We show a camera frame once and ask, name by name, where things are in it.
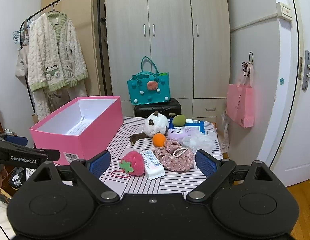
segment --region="wall switch box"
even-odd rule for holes
[[[276,9],[277,9],[277,16],[280,19],[284,19],[289,22],[293,21],[293,13],[289,5],[282,2],[278,2],[276,3]]]

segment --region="cardboard box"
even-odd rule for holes
[[[56,162],[90,159],[107,148],[123,124],[119,96],[79,97],[30,128],[37,148],[56,149]]]

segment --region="fluffy cardigan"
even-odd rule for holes
[[[28,54],[28,82],[31,91],[42,88],[55,91],[67,85],[73,87],[77,85],[77,81],[87,77],[75,28],[67,15],[44,13],[32,22]]]

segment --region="black suitcase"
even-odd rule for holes
[[[176,115],[182,114],[182,108],[180,103],[175,99],[171,98],[168,102],[138,105],[134,107],[135,117],[148,117],[158,111],[160,114],[165,115],[167,118],[175,117]]]

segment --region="drawer handle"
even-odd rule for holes
[[[216,111],[216,107],[214,107],[214,108],[205,107],[205,110],[206,110],[206,112],[213,112],[213,111]]]

